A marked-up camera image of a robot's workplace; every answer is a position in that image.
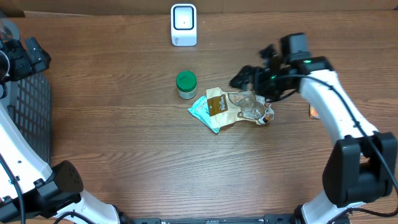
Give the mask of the orange tissue pack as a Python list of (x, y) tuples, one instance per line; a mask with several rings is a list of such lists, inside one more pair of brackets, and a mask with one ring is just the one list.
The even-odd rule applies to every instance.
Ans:
[(309, 106), (309, 114), (308, 115), (309, 115), (309, 118), (311, 118), (311, 119), (320, 119), (318, 112), (312, 105)]

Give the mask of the beige plastic pouch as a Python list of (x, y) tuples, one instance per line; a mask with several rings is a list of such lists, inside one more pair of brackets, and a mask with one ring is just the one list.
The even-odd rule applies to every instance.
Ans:
[(216, 87), (207, 89), (206, 99), (212, 128), (229, 126), (238, 121), (264, 125), (274, 119), (272, 105), (253, 90), (226, 92)]

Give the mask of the teal wipes packet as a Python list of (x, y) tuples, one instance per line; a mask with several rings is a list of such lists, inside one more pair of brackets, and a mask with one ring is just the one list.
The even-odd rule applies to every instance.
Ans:
[(213, 128), (211, 126), (210, 112), (206, 96), (201, 96), (191, 108), (188, 109), (190, 114), (199, 119), (204, 125), (210, 128), (214, 133), (218, 134), (220, 128)]

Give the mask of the green lid jar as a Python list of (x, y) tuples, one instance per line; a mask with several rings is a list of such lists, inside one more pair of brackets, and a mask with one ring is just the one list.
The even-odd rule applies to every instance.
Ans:
[(191, 71), (180, 72), (176, 77), (176, 86), (183, 99), (192, 99), (197, 94), (197, 78)]

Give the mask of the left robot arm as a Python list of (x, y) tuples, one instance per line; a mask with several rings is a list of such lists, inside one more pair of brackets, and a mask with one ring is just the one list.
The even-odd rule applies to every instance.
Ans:
[(56, 223), (132, 223), (116, 206), (84, 189), (70, 161), (50, 166), (52, 90), (43, 71), (50, 55), (33, 37), (1, 42), (1, 222), (41, 216)]

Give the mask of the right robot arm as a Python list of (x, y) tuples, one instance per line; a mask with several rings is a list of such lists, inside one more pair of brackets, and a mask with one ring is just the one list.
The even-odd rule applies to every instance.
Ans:
[(260, 51), (261, 67), (246, 65), (231, 79), (234, 88), (252, 84), (271, 101), (294, 93), (317, 111), (333, 150), (322, 175), (323, 189), (288, 215), (266, 215), (266, 223), (348, 223), (349, 214), (397, 191), (397, 139), (381, 133), (357, 109), (326, 57), (313, 57), (304, 33), (287, 35), (280, 50)]

